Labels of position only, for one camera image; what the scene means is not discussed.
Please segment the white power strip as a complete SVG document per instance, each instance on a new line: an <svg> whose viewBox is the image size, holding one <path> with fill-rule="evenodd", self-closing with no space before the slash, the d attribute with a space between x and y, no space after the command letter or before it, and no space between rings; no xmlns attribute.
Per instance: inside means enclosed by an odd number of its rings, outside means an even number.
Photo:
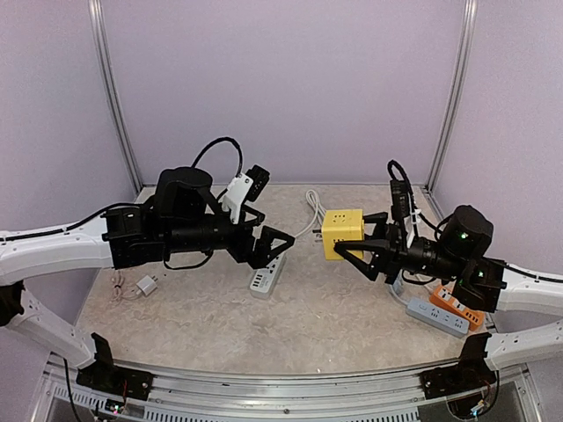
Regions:
<svg viewBox="0 0 563 422"><path fill-rule="evenodd" d="M311 221L299 232L294 235L298 239L308 233L312 233L316 226L321 226L326 215L326 208L322 205L318 192L309 189L305 193L307 204L313 211ZM286 262L286 252L274 258L265 268L261 268L255 272L250 282L250 293L253 297L259 299L267 299L273 293L275 285L281 276L282 269Z"/></svg>

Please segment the yellow cube socket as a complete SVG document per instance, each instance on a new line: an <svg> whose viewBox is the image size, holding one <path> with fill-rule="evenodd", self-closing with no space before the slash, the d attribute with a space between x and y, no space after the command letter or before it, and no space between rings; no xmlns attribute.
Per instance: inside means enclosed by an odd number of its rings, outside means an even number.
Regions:
<svg viewBox="0 0 563 422"><path fill-rule="evenodd" d="M334 246L342 241L364 239L363 211L360 208L326 210L318 212L312 220L318 224L326 260L343 260Z"/></svg>

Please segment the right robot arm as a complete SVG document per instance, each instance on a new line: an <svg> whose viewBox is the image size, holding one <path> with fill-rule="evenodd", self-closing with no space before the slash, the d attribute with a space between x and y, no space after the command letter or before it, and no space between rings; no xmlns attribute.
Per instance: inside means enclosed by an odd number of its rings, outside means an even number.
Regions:
<svg viewBox="0 0 563 422"><path fill-rule="evenodd" d="M494 226L476 208L457 207L435 239L406 230L402 221L388 223L386 217L385 213L369 216L375 225L370 236L338 241L333 247L369 280L384 274L391 284L402 271L408 271L451 283L454 299L470 309L561 317L561 276L487 257ZM483 377L485 367L496 371L561 354L561 321L523 331L471 335L464 343L460 363L450 370L450 383L468 390Z"/></svg>

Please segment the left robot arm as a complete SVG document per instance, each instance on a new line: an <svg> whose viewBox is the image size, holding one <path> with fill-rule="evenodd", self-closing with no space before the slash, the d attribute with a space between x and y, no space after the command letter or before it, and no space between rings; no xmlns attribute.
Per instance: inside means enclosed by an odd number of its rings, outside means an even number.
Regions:
<svg viewBox="0 0 563 422"><path fill-rule="evenodd" d="M1 234L1 325L19 332L85 370L100 388L117 389L123 373L99 335L85 334L43 306L25 280L77 269L115 270L168 263L176 253L211 258L227 251L258 270L293 246L295 238L264 225L250 205L269 173L258 165L237 175L217 198L212 176L196 167L161 172L155 193L138 204L118 203L81 222L41 232Z"/></svg>

